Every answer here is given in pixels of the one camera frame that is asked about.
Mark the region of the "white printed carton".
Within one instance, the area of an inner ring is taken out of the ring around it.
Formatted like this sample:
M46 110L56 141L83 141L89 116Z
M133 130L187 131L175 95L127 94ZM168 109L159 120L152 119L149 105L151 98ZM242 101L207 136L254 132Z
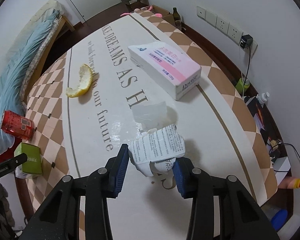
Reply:
M185 141L174 124L143 135L129 145L132 164L146 177L167 173L185 152Z

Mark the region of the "green white carton box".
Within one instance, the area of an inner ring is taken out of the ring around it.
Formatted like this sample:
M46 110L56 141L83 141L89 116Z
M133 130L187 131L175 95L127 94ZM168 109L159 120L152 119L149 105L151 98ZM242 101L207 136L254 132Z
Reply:
M14 151L14 156L22 153L27 155L27 161L15 169L15 176L20 179L26 179L35 176L41 176L42 163L40 157L40 148L25 142L21 142Z

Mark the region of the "red soda can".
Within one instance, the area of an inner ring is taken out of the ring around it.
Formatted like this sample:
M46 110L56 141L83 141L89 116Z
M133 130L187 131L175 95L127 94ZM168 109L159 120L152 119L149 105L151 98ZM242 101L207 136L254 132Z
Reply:
M4 111L1 129L16 138L30 140L34 133L34 123L13 111Z

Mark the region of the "yellow citrus peel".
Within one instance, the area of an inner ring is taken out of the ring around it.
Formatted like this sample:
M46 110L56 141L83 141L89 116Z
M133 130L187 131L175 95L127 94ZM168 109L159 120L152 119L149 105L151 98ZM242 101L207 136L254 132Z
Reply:
M68 87L66 96L69 98L77 98L83 96L90 88L93 82L93 71L87 64L81 65L79 69L79 82L76 88Z

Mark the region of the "pink white box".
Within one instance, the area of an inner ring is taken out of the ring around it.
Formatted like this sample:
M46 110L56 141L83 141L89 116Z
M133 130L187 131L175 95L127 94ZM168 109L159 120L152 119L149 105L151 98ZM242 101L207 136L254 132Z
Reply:
M132 45L128 51L131 61L176 101L199 84L201 66L165 42Z

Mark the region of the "clear plastic scrap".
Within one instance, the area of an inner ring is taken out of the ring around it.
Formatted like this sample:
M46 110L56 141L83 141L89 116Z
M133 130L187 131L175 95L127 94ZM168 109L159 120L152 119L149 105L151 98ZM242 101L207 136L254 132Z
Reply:
M135 122L141 125L143 131L161 129L169 122L166 102L134 106L132 113Z

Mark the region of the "light blue duvet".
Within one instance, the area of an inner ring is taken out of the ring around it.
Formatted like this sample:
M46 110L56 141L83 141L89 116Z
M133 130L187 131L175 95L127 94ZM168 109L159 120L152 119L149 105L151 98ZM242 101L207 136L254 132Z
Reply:
M26 72L37 54L40 46L48 37L56 19L58 10L53 10L47 20L39 23L34 31L12 58L0 77L0 154L13 146L14 136L1 129L4 111L13 111L21 116L25 115L25 107L21 101L21 87L26 77Z

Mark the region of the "checkered printed tablecloth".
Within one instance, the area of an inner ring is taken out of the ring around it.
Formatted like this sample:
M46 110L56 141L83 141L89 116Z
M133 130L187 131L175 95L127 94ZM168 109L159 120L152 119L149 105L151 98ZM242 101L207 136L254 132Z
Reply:
M202 69L200 82L174 100L130 60L129 46L161 41ZM66 174L83 177L123 143L174 124L186 156L216 177L236 176L259 205L277 190L260 132L232 83L202 49L150 12L124 16L58 59L30 91L26 117L36 125L43 174L27 182L33 207Z

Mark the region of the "white small bottle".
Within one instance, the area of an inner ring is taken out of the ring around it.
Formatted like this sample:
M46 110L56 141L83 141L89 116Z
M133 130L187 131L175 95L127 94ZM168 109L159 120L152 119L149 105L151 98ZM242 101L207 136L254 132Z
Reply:
M260 105L263 107L264 104L268 101L270 94L268 92L257 94L256 98L259 101Z

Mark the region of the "blue round lid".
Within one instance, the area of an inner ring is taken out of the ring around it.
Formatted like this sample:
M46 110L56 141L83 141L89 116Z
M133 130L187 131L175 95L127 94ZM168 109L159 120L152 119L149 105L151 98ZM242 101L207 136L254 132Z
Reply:
M275 213L275 215L270 220L271 225L276 231L279 231L285 224L288 217L288 211L286 209L281 209Z

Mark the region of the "orange capped tube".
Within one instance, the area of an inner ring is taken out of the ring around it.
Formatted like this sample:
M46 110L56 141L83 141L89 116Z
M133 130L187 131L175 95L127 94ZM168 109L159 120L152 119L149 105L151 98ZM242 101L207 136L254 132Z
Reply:
M278 185L279 189L299 189L300 178L285 177Z

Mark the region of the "black charger plug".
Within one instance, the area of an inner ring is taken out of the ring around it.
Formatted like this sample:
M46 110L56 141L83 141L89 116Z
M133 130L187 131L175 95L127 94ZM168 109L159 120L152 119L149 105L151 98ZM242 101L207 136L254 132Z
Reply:
M253 37L251 35L249 34L242 35L239 42L239 46L242 49L250 48L252 44L253 44Z

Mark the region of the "dark glass bottle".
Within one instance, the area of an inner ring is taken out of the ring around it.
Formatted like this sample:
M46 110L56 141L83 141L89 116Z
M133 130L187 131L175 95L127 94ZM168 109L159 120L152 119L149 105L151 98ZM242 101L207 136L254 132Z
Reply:
M182 30L181 26L181 16L179 15L177 8L173 7L173 18L174 18L174 23L177 29Z

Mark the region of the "brown cardboard box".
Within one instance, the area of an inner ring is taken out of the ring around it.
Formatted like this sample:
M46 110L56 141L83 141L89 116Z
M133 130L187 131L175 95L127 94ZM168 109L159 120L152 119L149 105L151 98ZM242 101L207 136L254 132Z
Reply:
M163 20L165 20L166 22L168 22L171 25L175 26L174 17L169 11L167 11L167 10L157 6L157 5L152 5L152 12L154 14L161 14Z

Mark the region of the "white wall power strip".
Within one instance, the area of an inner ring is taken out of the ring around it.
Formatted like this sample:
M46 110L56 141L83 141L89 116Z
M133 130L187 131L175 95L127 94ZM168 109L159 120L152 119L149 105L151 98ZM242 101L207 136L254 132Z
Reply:
M205 9L200 6L196 6L197 16L207 22L209 25L213 26L217 30L219 30L221 33L226 35L228 38L230 38L235 44L239 46L240 39L242 35L248 34L244 32L239 27L235 26L234 24L230 23L228 20L224 19L222 16L218 16L214 12L211 12L208 9ZM257 50L258 44L253 39L253 44L250 48L243 49L247 53L250 52L250 56L253 57L256 50Z

